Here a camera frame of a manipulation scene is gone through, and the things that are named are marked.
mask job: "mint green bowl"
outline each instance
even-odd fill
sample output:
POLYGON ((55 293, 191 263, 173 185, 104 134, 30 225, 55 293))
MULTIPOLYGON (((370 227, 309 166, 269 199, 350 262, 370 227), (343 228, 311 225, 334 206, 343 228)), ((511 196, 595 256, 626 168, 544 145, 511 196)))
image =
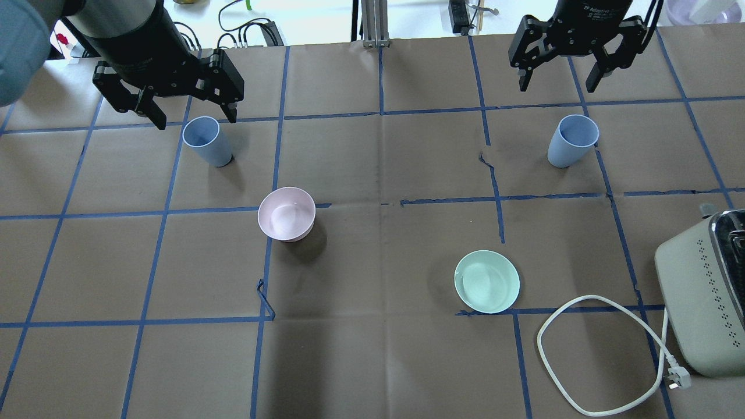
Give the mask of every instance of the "mint green bowl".
POLYGON ((492 251, 465 255, 455 268, 455 291, 467 306, 482 313, 510 308, 520 292, 520 276, 504 256, 492 251))

